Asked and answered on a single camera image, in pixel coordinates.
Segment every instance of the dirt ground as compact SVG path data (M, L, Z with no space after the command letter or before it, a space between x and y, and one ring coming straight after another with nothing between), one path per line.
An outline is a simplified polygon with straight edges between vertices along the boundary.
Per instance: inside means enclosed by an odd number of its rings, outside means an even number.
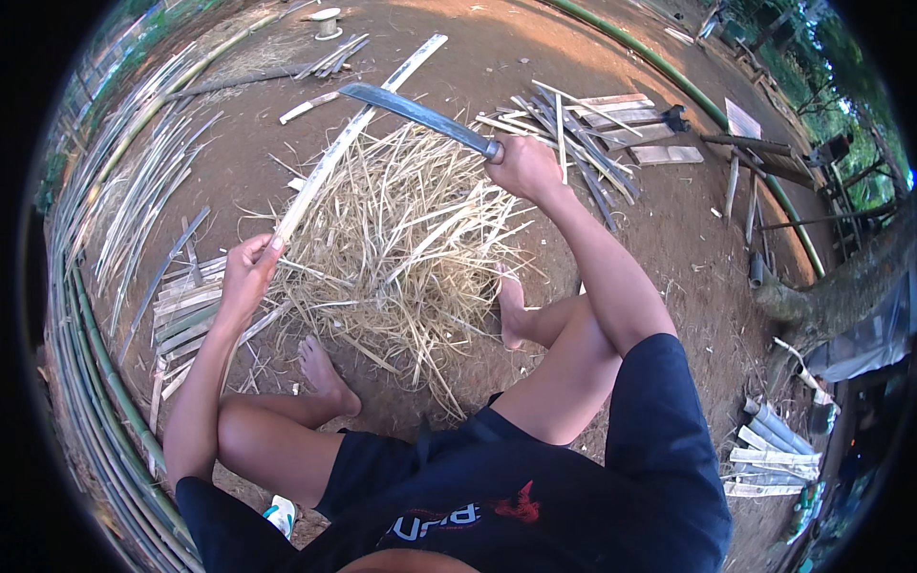
M488 0L486 5L472 4L459 0L436 3L352 0L344 9L346 17L341 26L345 34L369 33L370 44L350 60L351 73L326 80L309 77L298 83L283 78L198 97L189 108L201 106L194 113L192 128L202 125L217 111L223 111L224 118L209 129L206 138L215 140L194 161L191 177L162 212L156 236L148 241L138 279L128 292L128 303L121 318L124 324L119 325L111 347L120 348L138 300L182 232L182 215L191 219L204 205L212 209L207 222L209 228L197 236L197 253L202 260L218 257L220 248L231 248L241 238L271 231L269 222L242 218L241 210L268 213L272 207L282 208L291 197L290 190L284 187L291 174L270 160L268 154L290 165L307 163L334 140L348 119L360 109L360 104L342 98L286 126L280 125L278 116L343 83L357 79L381 83L431 35L447 34L446 46L411 77L400 93L408 97L426 94L422 102L448 116L461 110L472 115L479 111L491 112L496 105L508 105L512 95L532 93L530 80L533 78L572 94L642 92L659 110L675 103L688 107L686 117L694 125L694 132L678 134L659 144L695 146L703 154L704 163L635 171L635 184L642 190L642 196L634 206L620 202L615 218L621 229L616 236L643 264L666 301L686 348L713 442L725 458L732 446L731 440L735 440L735 430L744 420L741 404L745 396L763 391L760 377L768 341L777 332L752 303L746 279L748 251L741 227L749 198L747 171L742 170L734 218L727 225L711 213L711 208L722 212L724 207L728 175L725 150L708 148L698 137L699 133L720 133L720 130L662 74L596 30L534 0ZM658 14L639 4L625 0L580 0L580 4L625 29L673 63L720 107L724 107L725 97L739 104L762 125L764 138L804 145L799 134L751 85L743 72L722 58L725 50L702 50L681 44L664 32L669 23L663 24ZM242 6L241 2L235 3L233 10ZM256 8L240 12L231 24L212 22L213 33L234 33L238 22ZM696 27L702 12L690 2L679 6L660 1L656 10L682 12L686 16L685 23L691 28ZM311 6L256 32L211 64L199 82L217 76L241 75L279 63L313 61L327 53L334 42L315 41L314 25L299 21L301 14L310 11ZM193 24L193 28L192 33L184 30L181 34L187 33L187 38L193 38L209 29L200 22ZM401 121L394 116L384 117L370 127L370 133L386 133ZM134 143L126 160L136 156L142 142L143 137ZM311 167L306 165L303 169L308 174ZM579 186L580 198L586 202L588 192L582 181L577 177L573 182ZM825 207L814 192L790 182L783 185L802 218L825 214ZM767 222L786 221L763 186L759 188L759 196L764 198ZM593 208L593 212L598 217L597 209ZM526 304L540 306L575 294L579 274L558 231L540 213L535 213L533 218L536 222L516 238L519 247L537 255L536 265L549 277L549 281L545 281L533 272L522 273ZM834 266L830 227L810 226L810 233L824 266L830 270ZM776 253L781 279L795 286L814 281L812 267L795 235L788 229L781 229L771 234L769 240ZM106 325L111 294L94 300L95 313L102 325ZM273 354L271 367L278 372L265 374L258 379L258 384L262 392L292 393L293 383L303 382L289 362L295 341L288 339L285 346L275 349L277 328L262 332L253 341L256 351L259 347L265 348L262 356ZM149 365L154 363L151 349L142 343L149 340L149 329L148 312L122 367L128 387L143 412L149 409ZM353 348L334 341L324 342L341 375L364 404L360 416L332 422L327 429L345 425L413 440L424 413L431 417L435 429L449 425L429 392L403 391L384 371L371 368ZM526 343L523 351L510 353L486 339L474 342L472 350L474 358L452 364L447 371L453 392L467 413L479 409L493 392L523 378L525 372L537 365L544 352ZM141 360L148 365L147 369L140 367ZM246 378L251 362L248 351L241 349L230 372L231 388L237 388ZM782 400L781 407L793 412L790 425L799 426L801 408L793 401L798 396L785 390L778 398ZM171 406L169 401L161 407L160 437ZM603 462L607 407L606 403L603 412L573 445L599 463ZM270 505L269 492L223 468L217 469L215 483L258 511ZM789 520L794 502L794 498L731 500L735 535L724 570L731 573L773 570L785 551L784 546L776 542ZM294 529L294 544L305 545L325 526L326 522L317 513L303 511Z

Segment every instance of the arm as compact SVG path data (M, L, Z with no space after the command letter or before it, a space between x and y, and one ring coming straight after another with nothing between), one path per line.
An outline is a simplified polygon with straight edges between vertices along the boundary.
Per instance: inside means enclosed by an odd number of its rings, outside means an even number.
M567 239L592 310L621 356L654 334L677 336L656 286L561 182L554 152L534 138L497 138L505 147L503 163L485 169L507 192L536 204Z
M214 325L179 391L162 441L172 488L187 476L210 481L216 461L216 419L232 349L264 298L283 243L258 235L226 255L223 296Z

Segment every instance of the cable spool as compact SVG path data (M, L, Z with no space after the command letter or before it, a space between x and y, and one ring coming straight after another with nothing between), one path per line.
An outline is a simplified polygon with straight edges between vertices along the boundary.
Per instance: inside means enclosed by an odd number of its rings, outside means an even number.
M337 38L343 33L344 30L337 25L337 17L340 16L340 13L340 8L327 8L319 10L309 17L314 22L318 22L318 33L315 34L315 39L323 42Z

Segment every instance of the bare foot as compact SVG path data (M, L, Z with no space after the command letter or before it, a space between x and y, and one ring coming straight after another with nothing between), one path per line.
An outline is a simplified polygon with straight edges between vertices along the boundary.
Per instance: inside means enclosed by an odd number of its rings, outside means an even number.
M524 340L517 332L518 319L525 312L522 283L503 263L498 262L494 268L501 274L497 287L497 300L500 301L500 338L504 346L516 350Z
M307 336L299 343L299 369L319 396L338 402L340 415L355 416L363 407L357 394L337 375L331 358L314 336Z

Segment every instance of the red graphic on shirt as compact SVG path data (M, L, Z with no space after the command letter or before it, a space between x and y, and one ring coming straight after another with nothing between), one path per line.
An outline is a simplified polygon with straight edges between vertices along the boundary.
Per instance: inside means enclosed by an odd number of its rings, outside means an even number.
M532 482L529 481L525 487L519 490L519 501L513 504L510 500L497 500L493 512L503 517L513 517L522 523L534 523L538 521L538 507L541 504L538 501L529 499L529 491L532 489Z

